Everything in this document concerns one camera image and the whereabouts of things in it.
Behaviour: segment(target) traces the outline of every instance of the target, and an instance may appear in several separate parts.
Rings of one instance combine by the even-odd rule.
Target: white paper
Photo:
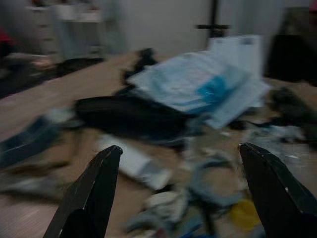
[[[269,89],[270,86],[261,80],[248,80],[211,113],[211,119],[206,123],[215,129],[228,125]]]

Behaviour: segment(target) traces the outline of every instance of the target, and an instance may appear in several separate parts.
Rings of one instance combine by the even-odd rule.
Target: debris
[[[241,193],[222,196],[216,194],[211,189],[207,189],[206,185],[202,182],[202,176],[205,169],[209,167],[230,167],[230,162],[219,154],[200,162],[195,168],[189,183],[189,190],[195,197],[198,197],[207,204],[216,205],[219,208],[231,206],[243,198]]]
[[[153,190],[162,189],[167,185],[172,175],[170,170],[163,169],[148,155],[114,136],[102,135],[99,138],[98,150],[103,150],[110,145],[118,145],[124,150],[119,164],[120,172]]]
[[[281,120],[284,125],[301,127],[309,145],[317,148],[316,111],[312,110],[287,88],[273,91],[270,106],[273,110],[281,113]]]
[[[173,224],[180,222],[187,206],[188,195],[184,189],[157,193],[145,201],[148,211]]]
[[[164,238],[171,238],[171,228],[168,223],[151,212],[142,212],[129,219],[124,224],[124,230],[128,233],[139,228],[152,228],[156,231],[161,230]]]
[[[201,114],[200,116],[187,121],[186,136],[184,140],[183,159],[181,168],[191,171],[197,158],[197,136],[202,135],[204,121],[210,116]]]
[[[254,226],[260,223],[257,210],[251,200],[242,199],[230,210],[233,223],[243,231],[251,231]]]
[[[32,177],[1,174],[0,192],[30,195],[52,200],[61,200],[63,197],[61,182],[53,175]]]
[[[203,221],[200,216],[195,216],[189,221],[186,221],[185,223],[180,224],[180,232],[181,235],[179,238],[192,238],[193,232],[198,230],[203,225]]]
[[[37,118],[21,133],[0,143],[0,168],[6,168],[36,155],[59,135],[59,129],[44,117]]]

